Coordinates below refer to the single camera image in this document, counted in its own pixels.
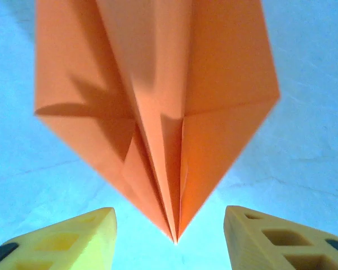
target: orange origami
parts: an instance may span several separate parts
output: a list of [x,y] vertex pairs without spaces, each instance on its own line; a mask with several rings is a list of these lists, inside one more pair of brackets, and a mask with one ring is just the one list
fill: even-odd
[[174,242],[279,98],[260,0],[37,1],[35,113]]

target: paper flap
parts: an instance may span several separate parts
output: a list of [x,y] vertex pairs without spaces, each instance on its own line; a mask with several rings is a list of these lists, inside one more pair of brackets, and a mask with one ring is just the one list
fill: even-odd
[[37,17],[35,109],[134,118],[96,3],[42,0]]
[[185,115],[278,96],[261,1],[194,1]]
[[179,236],[234,163],[276,100],[187,116],[182,143],[186,185]]
[[[122,174],[133,193],[140,200],[136,207],[174,241],[171,234],[161,194],[146,155],[143,139],[139,128],[136,127],[131,140],[127,156],[124,161]],[[130,194],[123,194],[130,201]]]
[[180,123],[184,116],[191,1],[97,2],[157,180],[171,233],[176,235],[180,166],[179,162],[167,161],[167,158],[173,147],[180,147],[177,134],[181,133],[181,124],[172,125],[171,120],[166,120]]

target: light blue background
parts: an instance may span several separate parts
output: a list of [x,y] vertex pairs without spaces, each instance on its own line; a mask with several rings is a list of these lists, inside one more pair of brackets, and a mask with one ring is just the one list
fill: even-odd
[[224,209],[338,235],[338,0],[263,0],[282,99],[174,246],[33,117],[34,0],[0,0],[0,244],[103,206],[113,269],[230,269]]

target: yellow 3d-printed part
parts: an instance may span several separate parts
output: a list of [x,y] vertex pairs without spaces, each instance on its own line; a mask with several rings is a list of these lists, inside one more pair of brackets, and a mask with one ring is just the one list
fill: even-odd
[[228,206],[224,233],[233,270],[338,270],[338,237],[240,206]]
[[111,269],[117,220],[102,208],[13,238],[18,243],[0,270]]

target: orange paper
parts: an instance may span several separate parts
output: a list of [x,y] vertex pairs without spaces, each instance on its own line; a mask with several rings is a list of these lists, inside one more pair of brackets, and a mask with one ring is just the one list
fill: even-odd
[[35,113],[174,242],[279,98],[260,0],[37,1]]

